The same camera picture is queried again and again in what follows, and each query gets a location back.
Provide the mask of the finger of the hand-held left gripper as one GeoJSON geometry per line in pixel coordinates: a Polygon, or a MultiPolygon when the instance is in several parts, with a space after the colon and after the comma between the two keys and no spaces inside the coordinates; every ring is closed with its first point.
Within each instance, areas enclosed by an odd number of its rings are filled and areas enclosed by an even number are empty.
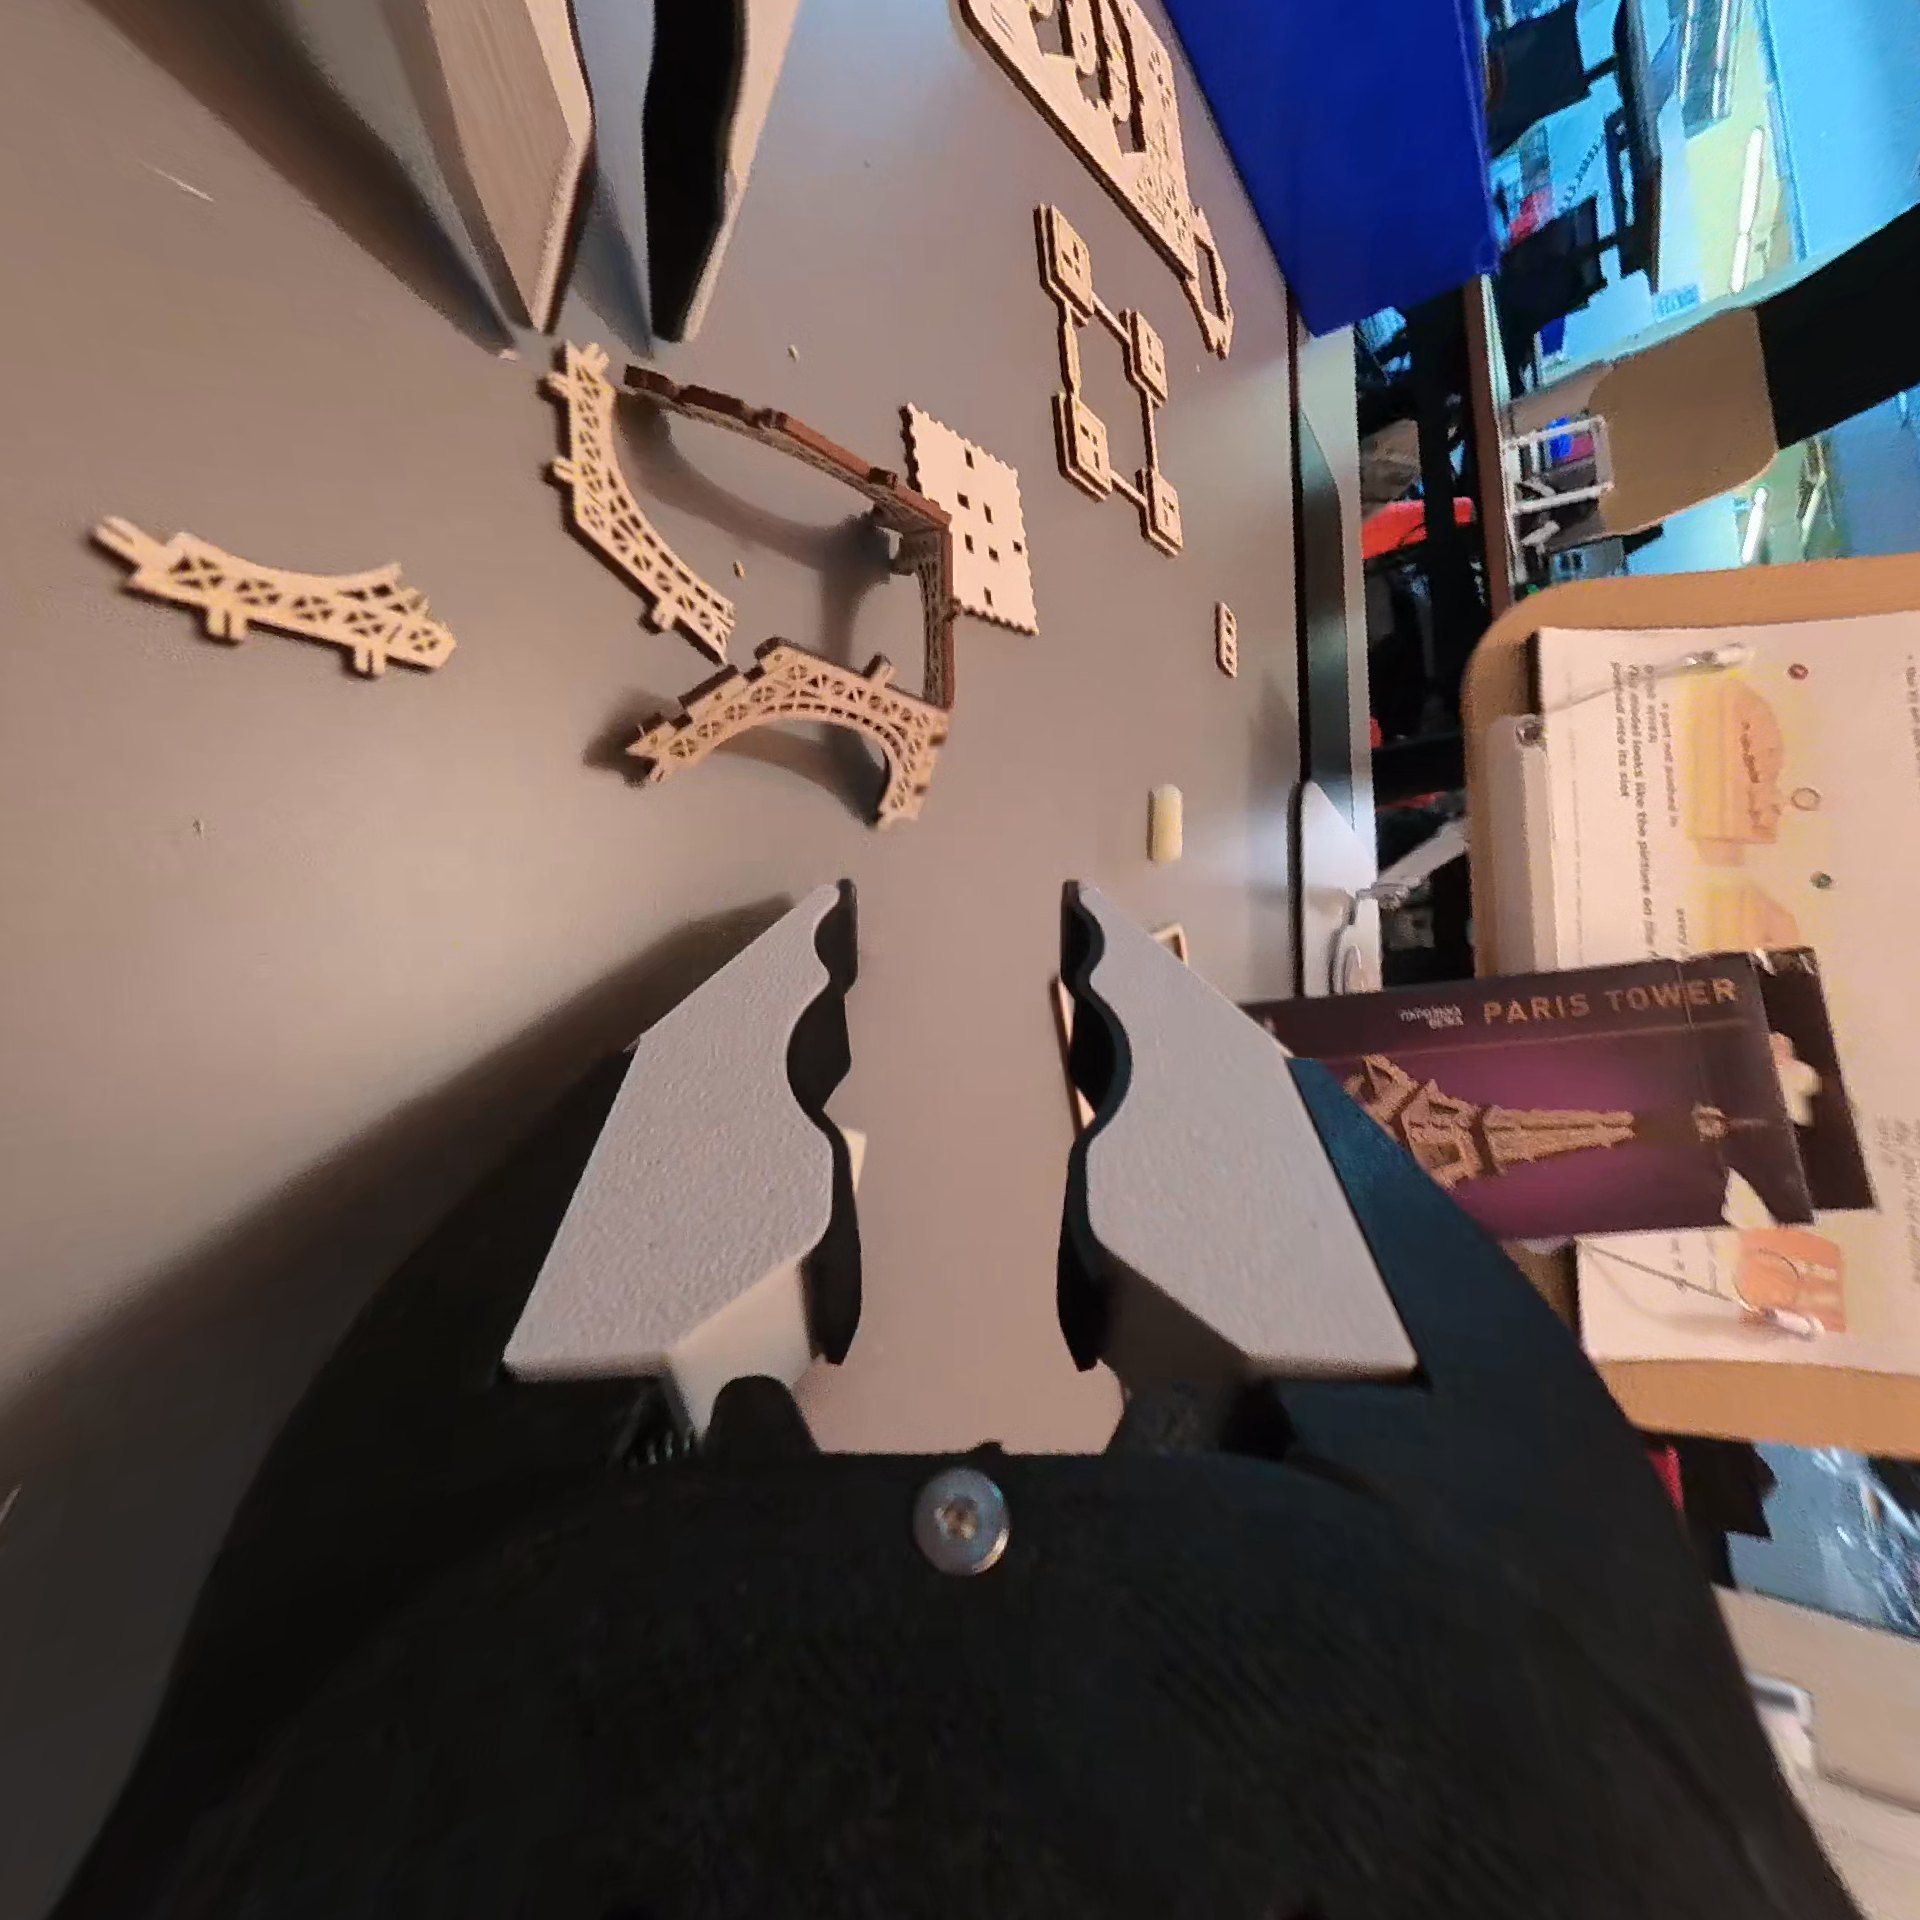
{"type": "Polygon", "coordinates": [[[690,341],[745,201],[797,2],[656,2],[640,151],[648,327],[690,341]]]}
{"type": "Polygon", "coordinates": [[[316,198],[490,354],[552,332],[594,144],[566,2],[286,4],[316,198]]]}

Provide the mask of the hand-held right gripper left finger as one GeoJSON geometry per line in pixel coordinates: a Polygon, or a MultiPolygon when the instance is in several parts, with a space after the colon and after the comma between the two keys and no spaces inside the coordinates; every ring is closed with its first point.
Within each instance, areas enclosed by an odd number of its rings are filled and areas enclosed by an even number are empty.
{"type": "Polygon", "coordinates": [[[706,1431],[732,1382],[850,1351],[862,1248],[850,1138],[856,889],[797,900],[633,1043],[502,1347],[513,1380],[656,1380],[706,1431]]]}

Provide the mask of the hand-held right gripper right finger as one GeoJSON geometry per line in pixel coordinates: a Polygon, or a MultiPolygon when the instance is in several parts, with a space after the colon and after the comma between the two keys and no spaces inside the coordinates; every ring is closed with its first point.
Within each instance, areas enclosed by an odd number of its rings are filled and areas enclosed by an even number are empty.
{"type": "Polygon", "coordinates": [[[1420,1362],[1296,1062],[1099,888],[1062,895],[1055,1303],[1119,1380],[1410,1380],[1420,1362]]]}

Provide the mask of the wooden lattice leg piece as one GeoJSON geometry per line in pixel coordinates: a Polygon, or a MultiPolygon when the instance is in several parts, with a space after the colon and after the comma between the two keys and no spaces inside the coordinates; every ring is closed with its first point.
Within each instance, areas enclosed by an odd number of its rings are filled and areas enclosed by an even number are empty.
{"type": "Polygon", "coordinates": [[[121,563],[121,588],[192,611],[213,642],[237,645],[263,628],[340,650],[361,678],[377,678],[391,664],[437,670],[457,647],[451,628],[397,563],[302,572],[235,556],[187,532],[157,539],[124,518],[98,522],[90,539],[121,563]]]}
{"type": "Polygon", "coordinates": [[[564,492],[571,529],[638,594],[649,629],[674,631],[707,660],[726,662],[736,631],[732,600],[659,536],[627,485],[605,349],[559,341],[539,388],[559,412],[547,477],[564,492]]]}

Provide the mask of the wooden tower base assembly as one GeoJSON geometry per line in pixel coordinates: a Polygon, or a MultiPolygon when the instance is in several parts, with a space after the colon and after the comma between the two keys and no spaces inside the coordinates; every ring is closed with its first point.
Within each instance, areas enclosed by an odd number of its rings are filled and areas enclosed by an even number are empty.
{"type": "Polygon", "coordinates": [[[622,394],[775,450],[858,493],[875,527],[898,539],[891,567],[917,582],[924,619],[921,694],[902,690],[895,666],[884,656],[851,670],[770,637],[755,647],[749,667],[723,666],[682,696],[679,711],[638,732],[626,756],[644,764],[649,784],[659,784],[749,732],[787,722],[824,724],[863,738],[877,752],[875,827],[917,818],[948,742],[955,699],[954,625],[962,605],[954,588],[948,511],[898,472],[868,462],[774,405],[753,405],[636,364],[626,368],[622,394]]]}

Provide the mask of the grey desk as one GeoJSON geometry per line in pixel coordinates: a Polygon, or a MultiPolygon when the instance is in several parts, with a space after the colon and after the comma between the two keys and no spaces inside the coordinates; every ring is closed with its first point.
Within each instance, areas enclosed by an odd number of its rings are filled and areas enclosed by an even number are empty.
{"type": "Polygon", "coordinates": [[[781,728],[657,786],[707,671],[564,523],[537,344],[490,351],[319,203],[312,85],[234,4],[3,5],[3,1916],[124,1786],[234,1507],[350,1322],[583,1069],[851,878],[866,1303],[833,1447],[1089,1449],[1051,1316],[1060,892],[1286,987],[1284,278],[1180,61],[1237,310],[1176,276],[952,4],[804,4],[675,377],[902,458],[1019,469],[1039,625],[964,619],[917,822],[781,728]],[[1183,549],[1062,477],[1035,208],[1162,335],[1183,549]],[[396,563],[456,647],[356,674],[128,592],[121,518],[300,572],[396,563]],[[1237,674],[1213,662],[1213,603],[1237,674]],[[1183,851],[1145,858],[1151,788],[1183,851]]]}

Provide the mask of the Paris Tower booklet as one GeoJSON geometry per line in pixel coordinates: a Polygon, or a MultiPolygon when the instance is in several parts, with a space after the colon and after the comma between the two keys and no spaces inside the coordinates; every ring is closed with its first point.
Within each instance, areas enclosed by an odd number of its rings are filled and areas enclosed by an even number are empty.
{"type": "Polygon", "coordinates": [[[1246,1002],[1499,1239],[1867,1211],[1811,947],[1246,1002]]]}

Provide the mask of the white holder stand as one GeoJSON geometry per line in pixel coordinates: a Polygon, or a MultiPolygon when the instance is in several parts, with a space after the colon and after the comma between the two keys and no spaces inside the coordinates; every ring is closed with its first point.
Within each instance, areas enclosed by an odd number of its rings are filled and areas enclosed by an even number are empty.
{"type": "Polygon", "coordinates": [[[1468,883],[1468,943],[1477,972],[1551,972],[1563,964],[1543,718],[1524,714],[1486,726],[1473,742],[1463,814],[1385,868],[1371,831],[1316,782],[1298,788],[1291,827],[1303,996],[1382,989],[1389,916],[1450,872],[1462,872],[1468,883]]]}

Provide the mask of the wooden puzzle parts sheet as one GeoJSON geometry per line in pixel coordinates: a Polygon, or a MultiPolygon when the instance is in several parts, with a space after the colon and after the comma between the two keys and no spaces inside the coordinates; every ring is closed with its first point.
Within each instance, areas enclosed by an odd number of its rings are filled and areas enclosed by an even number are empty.
{"type": "Polygon", "coordinates": [[[1236,333],[1227,272],[1189,191],[1178,65],[1148,12],[1138,2],[962,2],[958,9],[1173,272],[1206,349],[1226,360],[1236,333]]]}

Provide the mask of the square wooden plate with holes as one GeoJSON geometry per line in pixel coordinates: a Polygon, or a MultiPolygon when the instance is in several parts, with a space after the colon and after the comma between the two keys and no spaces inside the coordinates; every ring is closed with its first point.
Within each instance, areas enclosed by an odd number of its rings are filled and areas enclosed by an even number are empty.
{"type": "Polygon", "coordinates": [[[911,402],[902,405],[902,435],[911,485],[948,516],[958,608],[1038,634],[1034,546],[1017,469],[911,402]]]}

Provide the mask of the tan board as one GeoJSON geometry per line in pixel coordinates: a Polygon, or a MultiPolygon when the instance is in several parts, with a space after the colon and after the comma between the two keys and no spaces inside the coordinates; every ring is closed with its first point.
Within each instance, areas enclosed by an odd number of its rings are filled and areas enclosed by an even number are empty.
{"type": "MultiPolygon", "coordinates": [[[[1916,572],[1916,554],[1908,551],[1540,589],[1495,618],[1468,664],[1462,696],[1465,788],[1475,740],[1486,726],[1524,714],[1541,718],[1533,642],[1543,629],[1719,631],[1916,611],[1916,572]]],[[[1561,1260],[1566,1281],[1551,1281],[1547,1290],[1572,1300],[1582,1331],[1577,1249],[1561,1260]]],[[[1639,1427],[1916,1459],[1916,1374],[1819,1362],[1589,1358],[1639,1427]]]]}

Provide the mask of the white instruction paper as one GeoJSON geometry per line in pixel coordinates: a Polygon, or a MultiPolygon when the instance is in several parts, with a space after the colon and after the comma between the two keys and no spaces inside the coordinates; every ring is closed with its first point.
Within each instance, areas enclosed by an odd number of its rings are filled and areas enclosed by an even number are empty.
{"type": "Polygon", "coordinates": [[[1759,1178],[1709,1230],[1594,1238],[1576,1255],[1601,1362],[1777,1362],[1916,1376],[1916,611],[1719,631],[1543,629],[1540,804],[1559,966],[1806,947],[1863,1207],[1763,1223],[1759,1178]]]}

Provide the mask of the black flat panel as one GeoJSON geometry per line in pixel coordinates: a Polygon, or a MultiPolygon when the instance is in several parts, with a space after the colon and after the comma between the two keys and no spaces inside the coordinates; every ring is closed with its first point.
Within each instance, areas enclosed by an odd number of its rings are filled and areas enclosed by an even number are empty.
{"type": "Polygon", "coordinates": [[[1356,347],[1294,324],[1294,583],[1301,775],[1349,820],[1371,800],[1356,347]]]}

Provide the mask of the blue plastic bin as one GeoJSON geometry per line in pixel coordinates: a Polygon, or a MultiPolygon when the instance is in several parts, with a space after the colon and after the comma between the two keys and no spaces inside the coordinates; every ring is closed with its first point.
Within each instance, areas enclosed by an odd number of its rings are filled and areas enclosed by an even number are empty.
{"type": "Polygon", "coordinates": [[[1495,276],[1475,4],[1163,12],[1312,335],[1495,276]]]}

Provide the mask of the wooden four-pad square frame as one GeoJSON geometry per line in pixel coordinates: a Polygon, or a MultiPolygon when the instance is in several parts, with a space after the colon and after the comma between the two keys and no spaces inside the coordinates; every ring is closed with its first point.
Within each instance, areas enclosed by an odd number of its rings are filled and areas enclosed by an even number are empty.
{"type": "Polygon", "coordinates": [[[1139,310],[1113,307],[1097,293],[1089,245],[1055,203],[1034,209],[1034,240],[1039,286],[1057,324],[1060,385],[1050,413],[1062,477],[1091,499],[1127,499],[1141,539],[1178,558],[1185,547],[1183,507],[1159,445],[1159,417],[1170,400],[1163,340],[1139,310]],[[1138,404],[1141,458],[1131,474],[1115,468],[1110,429],[1088,398],[1082,340],[1091,326],[1113,341],[1138,404]]]}

